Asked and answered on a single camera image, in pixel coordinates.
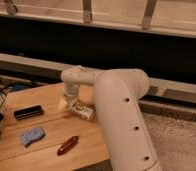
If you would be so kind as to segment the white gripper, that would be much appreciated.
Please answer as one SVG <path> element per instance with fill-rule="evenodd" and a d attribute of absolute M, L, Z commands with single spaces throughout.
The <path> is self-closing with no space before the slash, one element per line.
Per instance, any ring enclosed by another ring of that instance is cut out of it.
<path fill-rule="evenodd" d="M 78 99 L 79 96 L 79 86 L 78 85 L 66 85 L 63 90 L 63 96 L 65 99 L 70 102 Z M 58 103 L 58 111 L 64 112 L 69 109 L 68 102 L 61 98 Z"/>

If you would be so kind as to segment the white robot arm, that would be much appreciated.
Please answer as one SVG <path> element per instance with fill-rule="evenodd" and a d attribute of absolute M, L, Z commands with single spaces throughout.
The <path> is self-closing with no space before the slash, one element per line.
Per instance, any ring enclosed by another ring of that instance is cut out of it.
<path fill-rule="evenodd" d="M 141 69 L 86 71 L 74 66 L 61 73 L 68 103 L 78 100 L 79 87 L 94 88 L 94 103 L 113 171 L 162 171 L 138 100 L 149 90 Z"/>

